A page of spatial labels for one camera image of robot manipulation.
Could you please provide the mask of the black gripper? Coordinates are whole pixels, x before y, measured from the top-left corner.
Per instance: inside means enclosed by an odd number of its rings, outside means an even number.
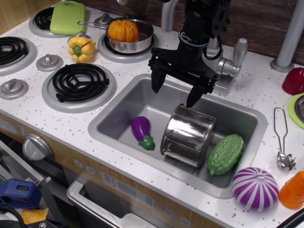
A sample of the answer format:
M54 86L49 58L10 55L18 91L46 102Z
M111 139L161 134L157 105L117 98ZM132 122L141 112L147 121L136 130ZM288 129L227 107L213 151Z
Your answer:
M177 50L154 47L149 67L152 70L152 90L158 93L167 75L193 86L186 107L193 107L200 98L212 93L219 75L202 60L210 39L202 44L180 39Z

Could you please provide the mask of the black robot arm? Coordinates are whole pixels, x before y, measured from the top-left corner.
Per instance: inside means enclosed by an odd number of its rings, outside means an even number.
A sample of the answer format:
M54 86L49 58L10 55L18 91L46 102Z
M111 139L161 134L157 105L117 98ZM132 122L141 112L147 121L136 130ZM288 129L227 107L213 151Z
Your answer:
M176 50L152 48L149 61L152 90L157 93L167 75L193 86L186 106L193 107L203 94L211 93L219 74L203 60L210 39L220 39L227 31L229 0L188 0L185 3L185 21L179 30Z

